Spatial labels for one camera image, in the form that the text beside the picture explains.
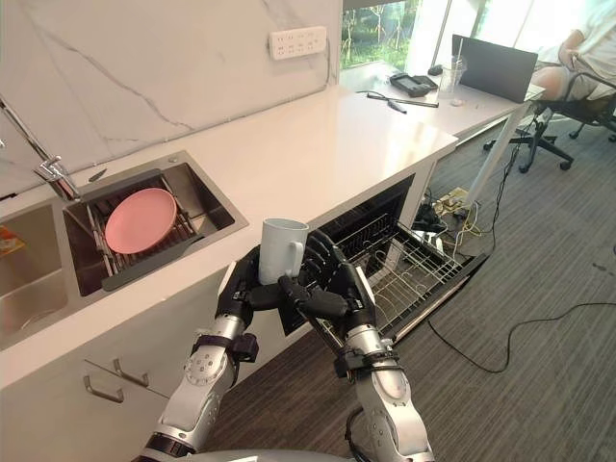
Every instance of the dish rack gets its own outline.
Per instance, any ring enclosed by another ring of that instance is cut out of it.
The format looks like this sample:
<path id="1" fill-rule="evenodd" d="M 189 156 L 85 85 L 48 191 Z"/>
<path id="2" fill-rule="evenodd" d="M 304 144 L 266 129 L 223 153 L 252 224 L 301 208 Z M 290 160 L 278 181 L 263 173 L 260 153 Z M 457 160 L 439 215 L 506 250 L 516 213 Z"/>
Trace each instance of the dish rack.
<path id="1" fill-rule="evenodd" d="M 337 246 L 361 267 L 372 288 L 376 327 L 396 343 L 425 317 L 454 295 L 485 261 L 456 262 L 430 240 L 384 214 L 342 240 Z M 331 347 L 343 342 L 332 325 L 319 323 Z"/>
<path id="2" fill-rule="evenodd" d="M 143 252 L 122 254 L 111 250 L 105 240 L 105 226 L 109 217 L 129 195 L 148 188 L 160 188 L 173 196 L 177 205 L 177 215 L 171 230 L 162 241 Z M 161 262 L 183 253 L 189 245 L 202 237 L 197 233 L 187 210 L 182 206 L 160 170 L 147 172 L 143 178 L 128 188 L 90 198 L 86 204 L 86 210 L 96 249 L 101 254 L 109 276 L 102 281 L 102 286 L 107 291 L 112 291 L 124 285 L 127 280 L 150 272 L 153 268 L 160 266 Z"/>

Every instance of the white wall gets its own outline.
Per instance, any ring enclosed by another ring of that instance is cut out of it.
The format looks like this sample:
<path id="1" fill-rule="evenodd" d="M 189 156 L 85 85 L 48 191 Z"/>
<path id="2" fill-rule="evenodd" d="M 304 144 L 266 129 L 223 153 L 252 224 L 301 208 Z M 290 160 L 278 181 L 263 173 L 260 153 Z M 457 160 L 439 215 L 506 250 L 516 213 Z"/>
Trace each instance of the white wall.
<path id="1" fill-rule="evenodd" d="M 0 92 L 51 154 L 88 167 L 337 82 L 341 8 L 341 0 L 5 0 Z M 327 28 L 323 53 L 270 59 L 269 32 L 311 25 Z"/>

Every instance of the cabinet handle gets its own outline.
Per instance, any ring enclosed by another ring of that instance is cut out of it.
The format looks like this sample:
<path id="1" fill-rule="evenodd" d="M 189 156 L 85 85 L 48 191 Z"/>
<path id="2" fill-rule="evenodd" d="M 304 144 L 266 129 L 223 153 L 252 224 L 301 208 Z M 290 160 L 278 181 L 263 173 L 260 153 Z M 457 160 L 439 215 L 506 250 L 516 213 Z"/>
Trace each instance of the cabinet handle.
<path id="1" fill-rule="evenodd" d="M 136 383 L 141 387 L 147 388 L 150 384 L 150 379 L 148 378 L 147 373 L 142 375 L 141 378 L 126 373 L 122 370 L 122 367 L 119 365 L 119 359 L 117 358 L 114 360 L 114 369 L 120 377 L 125 378 L 126 380 L 130 380 L 131 382 Z"/>
<path id="2" fill-rule="evenodd" d="M 88 391 L 88 393 L 95 395 L 96 397 L 103 398 L 103 399 L 106 399 L 108 401 L 113 401 L 113 402 L 124 402 L 124 393 L 122 392 L 121 388 L 117 389 L 117 392 L 115 392 L 117 396 L 109 395 L 108 393 L 99 392 L 98 390 L 94 390 L 90 384 L 89 375 L 84 375 L 84 385 L 86 385 L 86 390 Z"/>

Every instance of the kitchen counter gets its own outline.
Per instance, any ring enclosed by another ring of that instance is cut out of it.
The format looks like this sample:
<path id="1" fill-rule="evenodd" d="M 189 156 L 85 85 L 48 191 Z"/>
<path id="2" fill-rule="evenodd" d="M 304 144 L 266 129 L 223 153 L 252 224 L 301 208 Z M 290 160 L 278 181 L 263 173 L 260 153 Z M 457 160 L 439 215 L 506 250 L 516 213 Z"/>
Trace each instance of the kitchen counter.
<path id="1" fill-rule="evenodd" d="M 103 167 L 109 176 L 186 150 L 248 226 L 3 350 L 0 388 L 242 257 L 260 242 L 264 218 L 288 217 L 320 226 L 417 168 L 433 165 L 455 143 L 453 136 L 381 101 L 336 86 L 75 174 L 76 183 L 85 185 Z M 52 194 L 42 186 L 5 200 L 0 217 L 35 206 Z M 276 313 L 258 313 L 251 330 L 258 335 L 271 322 L 278 322 Z M 302 329 L 288 342 L 308 328 Z"/>

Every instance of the power outlet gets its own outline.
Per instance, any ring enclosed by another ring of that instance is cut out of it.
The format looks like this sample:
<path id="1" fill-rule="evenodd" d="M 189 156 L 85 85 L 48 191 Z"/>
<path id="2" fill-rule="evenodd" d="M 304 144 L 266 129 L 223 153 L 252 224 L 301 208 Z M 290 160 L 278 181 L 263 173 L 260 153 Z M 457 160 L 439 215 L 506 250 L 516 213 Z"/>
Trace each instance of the power outlet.
<path id="1" fill-rule="evenodd" d="M 269 53 L 275 61 L 320 53 L 327 44 L 323 26 L 304 27 L 269 34 Z"/>

